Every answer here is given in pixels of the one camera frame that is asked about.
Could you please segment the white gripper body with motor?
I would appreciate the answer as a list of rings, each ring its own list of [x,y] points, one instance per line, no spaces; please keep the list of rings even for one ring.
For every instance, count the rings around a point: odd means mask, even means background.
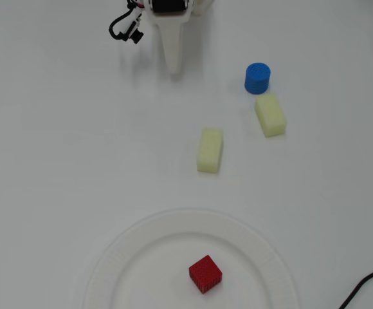
[[[149,0],[144,2],[145,9],[157,16],[182,16],[190,14],[192,5],[188,0]]]

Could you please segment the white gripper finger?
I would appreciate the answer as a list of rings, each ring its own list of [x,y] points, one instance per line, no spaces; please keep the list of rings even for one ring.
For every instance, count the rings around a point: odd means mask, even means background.
[[[165,62],[171,75],[181,71],[183,27],[186,19],[181,16],[157,16],[156,25],[161,35]]]

